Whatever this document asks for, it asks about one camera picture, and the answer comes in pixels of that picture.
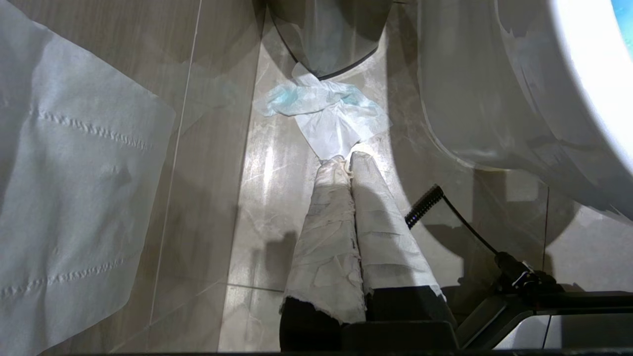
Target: toilet bowl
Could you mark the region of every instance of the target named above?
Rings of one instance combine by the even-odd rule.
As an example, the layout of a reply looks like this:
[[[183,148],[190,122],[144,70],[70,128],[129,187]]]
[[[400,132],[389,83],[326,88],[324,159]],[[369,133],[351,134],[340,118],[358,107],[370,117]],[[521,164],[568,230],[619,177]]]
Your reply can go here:
[[[419,5],[418,80],[436,144],[633,220],[633,2]]]

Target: crumpled tissue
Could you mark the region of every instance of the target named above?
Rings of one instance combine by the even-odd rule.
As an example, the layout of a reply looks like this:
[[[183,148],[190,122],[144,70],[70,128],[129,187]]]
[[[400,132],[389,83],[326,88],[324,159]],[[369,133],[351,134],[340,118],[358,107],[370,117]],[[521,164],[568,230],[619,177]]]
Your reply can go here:
[[[352,153],[351,170],[365,293],[378,288],[428,286],[446,300],[373,157]]]
[[[293,297],[339,322],[353,323],[365,321],[365,300],[345,164],[337,156],[316,173],[284,300]]]
[[[321,160],[347,156],[358,142],[391,126],[387,113],[351,84],[319,81],[297,63],[292,80],[253,103],[265,117],[295,116],[301,133]]]

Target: toilet paper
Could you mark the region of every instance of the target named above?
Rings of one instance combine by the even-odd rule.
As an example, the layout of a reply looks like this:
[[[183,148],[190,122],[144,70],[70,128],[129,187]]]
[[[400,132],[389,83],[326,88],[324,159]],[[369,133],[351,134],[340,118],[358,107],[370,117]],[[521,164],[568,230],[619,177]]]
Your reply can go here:
[[[378,288],[429,286],[444,298],[373,157],[352,153],[351,170],[365,293]]]
[[[316,173],[284,299],[311,303],[341,323],[353,323],[365,321],[365,301],[345,163],[337,156]]]
[[[253,107],[266,117],[277,113],[295,116],[321,160],[347,156],[356,143],[391,126],[387,113],[351,84],[319,81],[300,63],[292,78],[255,101]]]
[[[0,355],[127,303],[174,116],[0,0]]]

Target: marble tile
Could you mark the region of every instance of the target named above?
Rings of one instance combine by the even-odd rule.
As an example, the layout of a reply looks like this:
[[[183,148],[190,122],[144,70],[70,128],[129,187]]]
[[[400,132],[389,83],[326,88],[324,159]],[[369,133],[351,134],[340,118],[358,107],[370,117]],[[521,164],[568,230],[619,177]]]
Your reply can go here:
[[[269,16],[254,98],[290,76],[294,60]],[[229,283],[283,290],[319,161],[291,118],[251,112]]]
[[[226,284],[216,283],[149,327],[148,352],[215,352]]]
[[[33,21],[94,53],[180,113],[198,0],[12,0]],[[121,310],[44,352],[109,352],[149,326],[177,135],[172,135],[130,299]]]
[[[201,3],[153,321],[227,280],[263,9]]]
[[[112,350],[112,353],[141,353],[147,352],[147,340],[149,338],[149,328],[127,340],[121,346]]]
[[[545,271],[572,291],[633,292],[633,225],[551,189]]]
[[[279,351],[283,293],[228,286],[219,352]]]
[[[433,184],[499,250],[538,268],[547,187],[518,171],[460,165],[431,140],[417,82],[416,2],[394,3],[378,50],[333,81],[356,85],[385,108],[393,126],[354,150],[374,156],[401,212]],[[267,19],[255,98],[288,78],[294,61]],[[283,290],[292,245],[310,203],[318,159],[291,118],[251,113],[229,283]],[[456,314],[467,315],[498,275],[493,255],[439,203],[413,234]]]

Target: black cable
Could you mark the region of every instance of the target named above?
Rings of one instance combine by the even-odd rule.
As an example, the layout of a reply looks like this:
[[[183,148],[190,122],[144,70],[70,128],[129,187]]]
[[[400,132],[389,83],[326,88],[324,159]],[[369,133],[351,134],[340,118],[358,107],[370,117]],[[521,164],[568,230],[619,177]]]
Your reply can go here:
[[[413,205],[411,211],[404,217],[404,221],[406,222],[406,225],[409,227],[409,229],[411,229],[415,225],[415,223],[417,223],[420,218],[422,218],[422,216],[424,216],[424,214],[429,211],[429,209],[431,209],[435,204],[437,204],[438,201],[442,199],[446,202],[448,207],[453,211],[453,213],[457,216],[461,223],[464,224],[464,226],[468,228],[468,230],[470,230],[470,232],[475,235],[475,237],[479,241],[481,241],[481,243],[484,244],[484,246],[486,246],[488,250],[490,250],[495,255],[499,253],[497,250],[494,249],[494,247],[492,247],[492,245],[484,240],[484,238],[480,234],[478,234],[472,226],[470,226],[466,219],[464,219],[464,217],[461,216],[461,214],[457,211],[453,204],[451,204],[446,195],[444,195],[444,191],[442,190],[442,188],[437,185],[433,186],[428,192],[426,192],[426,194],[424,194],[420,198],[420,200],[418,200],[415,205]]]
[[[442,196],[442,198],[444,198],[444,201],[446,202],[446,204],[448,205],[448,207],[453,211],[453,213],[455,213],[455,215],[457,215],[457,217],[459,218],[459,220],[461,221],[462,224],[464,224],[465,227],[468,228],[468,230],[470,230],[470,232],[473,233],[473,235],[475,235],[475,237],[477,239],[479,239],[479,241],[481,241],[482,244],[484,244],[484,246],[488,247],[488,250],[491,250],[492,253],[494,253],[495,255],[497,255],[499,252],[497,250],[494,249],[494,247],[492,247],[492,245],[490,245],[486,240],[484,240],[483,237],[481,237],[480,234],[477,233],[477,231],[475,231],[475,229],[473,229],[472,226],[470,226],[470,224],[466,221],[466,219],[464,219],[461,214],[457,211],[457,209],[453,206],[453,204],[451,204],[450,201],[448,201],[448,198],[446,196]]]

